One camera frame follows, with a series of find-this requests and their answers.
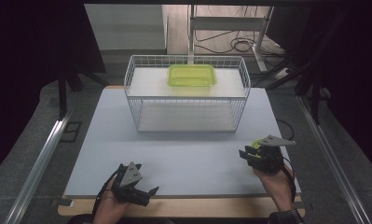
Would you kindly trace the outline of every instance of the white wall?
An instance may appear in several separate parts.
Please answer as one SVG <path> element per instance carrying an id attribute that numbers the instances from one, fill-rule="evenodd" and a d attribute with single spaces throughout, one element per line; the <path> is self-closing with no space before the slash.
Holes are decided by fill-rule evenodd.
<path id="1" fill-rule="evenodd" d="M 99 49 L 166 49 L 161 5 L 84 5 Z"/>

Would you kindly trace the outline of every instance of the gray carpet floor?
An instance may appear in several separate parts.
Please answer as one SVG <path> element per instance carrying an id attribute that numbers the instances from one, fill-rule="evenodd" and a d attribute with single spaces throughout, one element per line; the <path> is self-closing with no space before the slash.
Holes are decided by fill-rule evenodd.
<path id="1" fill-rule="evenodd" d="M 103 52 L 107 74 L 99 76 L 111 85 L 121 85 L 123 83 L 122 74 L 125 74 L 130 54 L 133 52 Z M 245 60 L 249 72 L 258 73 L 254 59 L 246 57 Z M 78 128 L 78 134 L 69 132 L 62 135 L 62 141 L 57 145 L 21 223 L 66 223 L 70 219 L 58 215 L 59 200 L 73 170 L 94 109 L 103 90 L 99 84 L 82 75 L 80 77 L 84 83 L 84 89 L 80 92 L 68 91 L 68 95 L 76 97 L 76 109 L 70 118 L 68 128 L 69 131 Z M 261 76 L 251 75 L 251 78 L 256 83 Z M 259 86 L 264 86 L 274 79 L 275 77 L 269 78 L 259 83 Z M 288 148 L 288 152 L 302 190 L 302 200 L 306 208 L 305 219 L 308 223 L 356 223 L 294 94 L 295 83 L 296 79 L 276 90 L 269 91 L 269 100 L 276 119 L 279 119 L 278 125 L 282 136 L 291 136 L 292 130 L 281 120 L 289 123 L 294 129 L 294 140 L 297 145 Z M 5 220 L 58 118 L 58 105 L 57 83 L 54 82 L 42 89 L 40 104 L 33 117 L 17 144 L 0 166 L 0 223 Z M 372 219 L 371 163 L 338 124 L 324 101 L 320 104 L 319 116 L 327 140 L 364 203 L 366 212 Z M 183 221 L 197 223 L 193 219 Z M 141 219 L 135 219 L 134 222 L 149 223 L 148 220 Z M 216 220 L 215 223 L 233 223 L 233 220 Z"/>

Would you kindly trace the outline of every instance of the green plastic container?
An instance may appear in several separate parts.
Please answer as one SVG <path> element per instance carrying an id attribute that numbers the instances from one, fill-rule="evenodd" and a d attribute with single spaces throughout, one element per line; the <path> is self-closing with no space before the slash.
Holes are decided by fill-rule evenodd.
<path id="1" fill-rule="evenodd" d="M 214 68 L 209 64 L 174 64 L 169 67 L 168 85 L 171 87 L 212 87 Z"/>

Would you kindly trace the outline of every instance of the hand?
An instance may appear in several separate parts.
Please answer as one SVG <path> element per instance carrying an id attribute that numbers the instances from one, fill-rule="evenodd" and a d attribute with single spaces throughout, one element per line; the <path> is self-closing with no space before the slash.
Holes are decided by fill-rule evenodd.
<path id="1" fill-rule="evenodd" d="M 109 182 L 107 190 L 102 196 L 101 203 L 96 210 L 93 224 L 116 224 L 124 215 L 129 203 L 119 202 L 110 190 L 113 185 L 114 178 Z"/>
<path id="2" fill-rule="evenodd" d="M 284 167 L 291 175 L 293 174 L 293 171 L 290 170 L 290 168 L 288 168 L 286 165 L 284 165 Z M 294 205 L 291 200 L 290 183 L 288 182 L 288 178 L 283 171 L 279 171 L 275 175 L 268 175 L 259 170 L 253 170 L 255 174 L 260 178 L 267 194 L 275 202 L 279 212 L 294 209 Z"/>

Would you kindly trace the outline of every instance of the wire basket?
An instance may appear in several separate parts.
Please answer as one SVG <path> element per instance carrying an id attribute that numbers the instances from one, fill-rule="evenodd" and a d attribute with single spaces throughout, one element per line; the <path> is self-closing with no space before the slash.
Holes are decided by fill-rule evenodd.
<path id="1" fill-rule="evenodd" d="M 168 86 L 173 64 L 209 64 L 212 87 Z M 236 132 L 250 91 L 240 56 L 134 55 L 124 89 L 138 132 Z"/>

